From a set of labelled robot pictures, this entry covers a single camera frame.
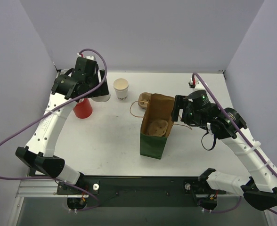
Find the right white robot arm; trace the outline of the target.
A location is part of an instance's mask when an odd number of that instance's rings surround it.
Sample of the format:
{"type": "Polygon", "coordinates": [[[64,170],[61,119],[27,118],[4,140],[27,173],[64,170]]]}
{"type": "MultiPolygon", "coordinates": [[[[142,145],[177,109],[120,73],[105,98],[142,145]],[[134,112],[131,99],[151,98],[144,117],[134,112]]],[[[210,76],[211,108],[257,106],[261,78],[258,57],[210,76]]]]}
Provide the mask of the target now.
{"type": "Polygon", "coordinates": [[[204,129],[213,134],[213,140],[221,140],[241,161],[249,177],[221,173],[208,168],[200,175],[212,190],[237,194],[257,210],[277,206],[277,167],[255,141],[246,122],[233,108],[220,109],[209,101],[205,90],[197,90],[188,96],[175,97],[172,121],[181,120],[186,125],[204,129]]]}

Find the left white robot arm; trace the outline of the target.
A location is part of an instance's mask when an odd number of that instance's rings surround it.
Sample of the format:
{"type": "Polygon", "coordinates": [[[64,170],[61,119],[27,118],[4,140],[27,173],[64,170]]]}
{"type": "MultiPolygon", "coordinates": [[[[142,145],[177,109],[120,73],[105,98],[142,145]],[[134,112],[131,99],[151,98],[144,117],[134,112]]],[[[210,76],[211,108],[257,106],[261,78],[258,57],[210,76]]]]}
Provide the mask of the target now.
{"type": "Polygon", "coordinates": [[[110,99],[106,81],[94,89],[104,76],[105,70],[98,68],[95,57],[78,57],[74,68],[55,79],[45,110],[47,117],[40,121],[25,147],[16,150],[16,156],[28,167],[67,182],[68,189],[74,194],[84,189],[84,181],[80,179],[82,174],[54,155],[55,146],[68,115],[76,107],[74,98],[91,98],[96,102],[110,99]]]}

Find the green paper takeout bag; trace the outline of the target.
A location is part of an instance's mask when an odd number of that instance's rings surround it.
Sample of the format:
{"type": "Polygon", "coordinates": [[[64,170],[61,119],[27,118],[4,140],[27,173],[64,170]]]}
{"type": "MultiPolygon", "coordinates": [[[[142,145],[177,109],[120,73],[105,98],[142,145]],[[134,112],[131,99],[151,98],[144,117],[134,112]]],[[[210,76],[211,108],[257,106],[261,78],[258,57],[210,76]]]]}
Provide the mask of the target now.
{"type": "Polygon", "coordinates": [[[141,116],[140,155],[160,160],[174,122],[171,119],[175,98],[143,92],[136,103],[145,110],[141,116]]]}

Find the brown pulp cup carrier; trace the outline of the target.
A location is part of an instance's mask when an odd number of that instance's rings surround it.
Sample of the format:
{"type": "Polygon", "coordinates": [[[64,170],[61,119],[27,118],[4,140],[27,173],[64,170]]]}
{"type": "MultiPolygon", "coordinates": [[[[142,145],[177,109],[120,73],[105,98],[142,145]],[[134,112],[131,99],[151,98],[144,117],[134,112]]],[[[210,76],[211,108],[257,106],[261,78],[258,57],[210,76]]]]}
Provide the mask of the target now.
{"type": "Polygon", "coordinates": [[[168,128],[168,122],[166,120],[157,119],[148,122],[146,134],[149,136],[163,137],[168,128]]]}

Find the white paper coffee cup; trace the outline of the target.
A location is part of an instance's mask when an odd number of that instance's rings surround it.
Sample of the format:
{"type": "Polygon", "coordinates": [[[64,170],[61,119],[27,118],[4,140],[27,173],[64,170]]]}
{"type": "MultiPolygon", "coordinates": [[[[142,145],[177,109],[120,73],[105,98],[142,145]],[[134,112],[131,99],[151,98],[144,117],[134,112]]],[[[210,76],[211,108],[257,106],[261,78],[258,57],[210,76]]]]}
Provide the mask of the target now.
{"type": "Polygon", "coordinates": [[[110,97],[111,94],[109,93],[108,95],[92,97],[91,99],[95,102],[107,102],[110,99],[110,97]]]}

